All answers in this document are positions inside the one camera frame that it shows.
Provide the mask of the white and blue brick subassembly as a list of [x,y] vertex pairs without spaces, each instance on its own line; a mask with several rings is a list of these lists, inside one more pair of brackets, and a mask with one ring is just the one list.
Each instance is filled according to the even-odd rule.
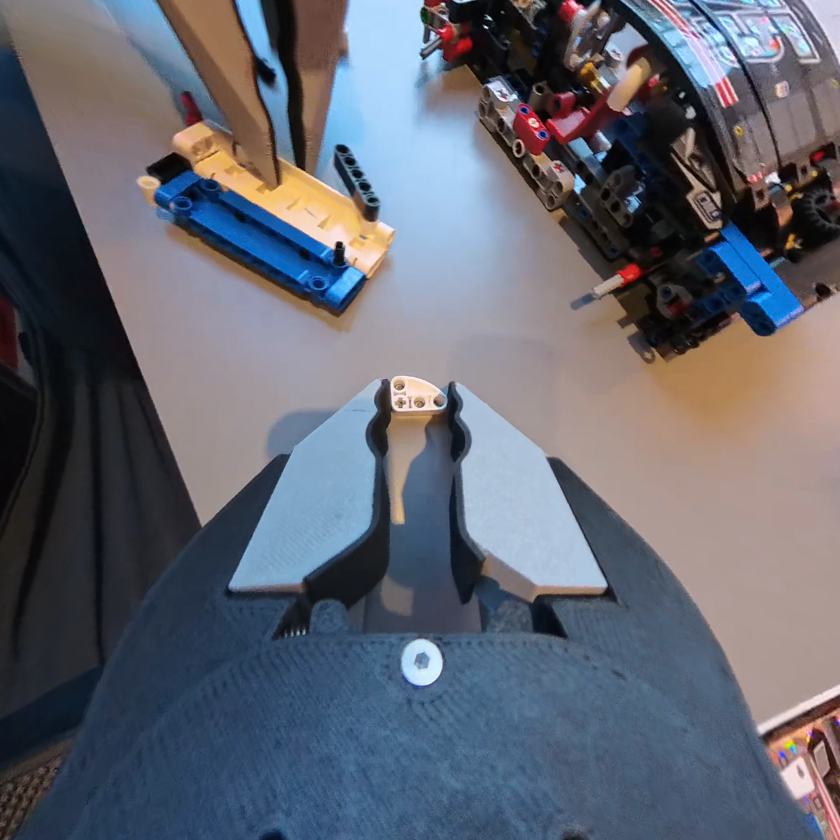
[[340,192],[282,161],[269,188],[239,159],[230,132],[201,120],[181,92],[185,128],[137,184],[161,217],[278,287],[339,316],[380,268],[395,230],[363,220]]

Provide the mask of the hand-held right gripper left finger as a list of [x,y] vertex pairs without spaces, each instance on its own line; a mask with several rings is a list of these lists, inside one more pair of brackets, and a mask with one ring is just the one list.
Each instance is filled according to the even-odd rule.
[[389,385],[375,380],[292,449],[228,589],[352,607],[384,578]]

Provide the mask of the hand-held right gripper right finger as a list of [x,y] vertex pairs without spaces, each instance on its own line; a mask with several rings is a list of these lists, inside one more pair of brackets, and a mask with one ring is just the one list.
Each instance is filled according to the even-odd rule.
[[461,383],[448,386],[450,564],[468,603],[484,581],[526,603],[608,583],[540,446]]

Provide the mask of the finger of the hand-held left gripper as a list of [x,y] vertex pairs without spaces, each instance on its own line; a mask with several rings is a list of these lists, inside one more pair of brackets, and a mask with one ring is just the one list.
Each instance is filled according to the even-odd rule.
[[287,120],[296,166],[315,172],[335,73],[348,51],[347,1],[275,1],[272,48],[287,82]]
[[259,89],[256,53],[236,1],[159,1],[245,162],[269,188],[281,183],[276,134]]

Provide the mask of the person's legs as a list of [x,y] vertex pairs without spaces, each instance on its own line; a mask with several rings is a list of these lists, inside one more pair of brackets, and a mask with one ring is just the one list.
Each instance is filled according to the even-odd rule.
[[192,500],[13,50],[2,48],[2,769],[75,730]]

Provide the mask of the small white curved brick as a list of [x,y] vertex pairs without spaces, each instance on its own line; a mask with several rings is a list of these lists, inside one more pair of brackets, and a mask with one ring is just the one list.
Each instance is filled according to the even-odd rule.
[[411,375],[390,381],[392,412],[405,416],[434,416],[445,411],[447,395],[432,383]]

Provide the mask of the mesh chair seat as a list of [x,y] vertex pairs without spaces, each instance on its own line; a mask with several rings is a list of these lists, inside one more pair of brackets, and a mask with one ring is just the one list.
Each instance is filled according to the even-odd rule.
[[1,771],[2,839],[14,837],[47,793],[74,740],[64,738]]

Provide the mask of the toy brick car model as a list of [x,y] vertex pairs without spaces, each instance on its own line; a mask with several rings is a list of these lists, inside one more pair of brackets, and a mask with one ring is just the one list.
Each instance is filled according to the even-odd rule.
[[643,352],[735,321],[775,335],[838,294],[839,75],[806,2],[422,2],[422,60],[591,240]]

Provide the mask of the grey desk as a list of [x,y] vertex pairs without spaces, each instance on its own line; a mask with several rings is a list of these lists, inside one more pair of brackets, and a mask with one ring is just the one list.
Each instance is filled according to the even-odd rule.
[[416,2],[350,2],[325,152],[395,229],[339,318],[156,216],[135,180],[195,75],[154,2],[2,2],[28,87],[205,524],[377,377],[464,383],[562,458],[668,564],[758,723],[838,685],[838,299],[647,363],[604,271],[418,56]]

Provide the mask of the glossy sticker sheet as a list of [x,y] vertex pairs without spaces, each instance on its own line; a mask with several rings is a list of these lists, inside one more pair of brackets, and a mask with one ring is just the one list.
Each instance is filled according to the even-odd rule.
[[839,838],[839,686],[764,721],[759,735],[817,838]]

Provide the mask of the black holed beam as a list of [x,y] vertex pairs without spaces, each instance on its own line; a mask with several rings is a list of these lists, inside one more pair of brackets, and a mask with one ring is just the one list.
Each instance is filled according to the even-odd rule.
[[343,143],[336,144],[333,147],[332,164],[363,220],[377,223],[382,207],[380,197],[350,147]]

